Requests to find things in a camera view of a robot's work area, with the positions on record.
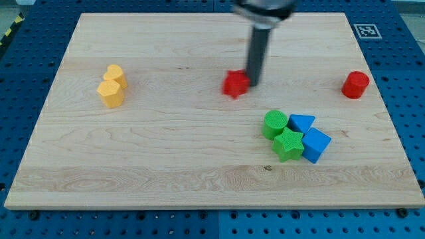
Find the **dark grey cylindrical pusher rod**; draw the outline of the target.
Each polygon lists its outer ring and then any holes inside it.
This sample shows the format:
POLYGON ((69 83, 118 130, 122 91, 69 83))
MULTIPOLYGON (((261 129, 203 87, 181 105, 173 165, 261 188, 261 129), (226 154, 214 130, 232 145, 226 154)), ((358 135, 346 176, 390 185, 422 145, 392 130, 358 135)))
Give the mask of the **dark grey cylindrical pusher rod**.
POLYGON ((260 82, 270 31, 271 29, 252 27, 245 67, 250 87, 255 87, 260 82))

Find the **silver black robot tool flange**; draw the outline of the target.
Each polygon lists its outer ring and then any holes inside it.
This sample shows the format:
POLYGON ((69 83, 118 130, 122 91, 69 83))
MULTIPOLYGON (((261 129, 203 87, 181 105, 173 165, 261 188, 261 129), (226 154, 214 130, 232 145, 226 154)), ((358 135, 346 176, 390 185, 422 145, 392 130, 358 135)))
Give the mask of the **silver black robot tool flange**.
POLYGON ((236 0, 232 11, 257 29, 273 29, 294 12, 298 0, 236 0))

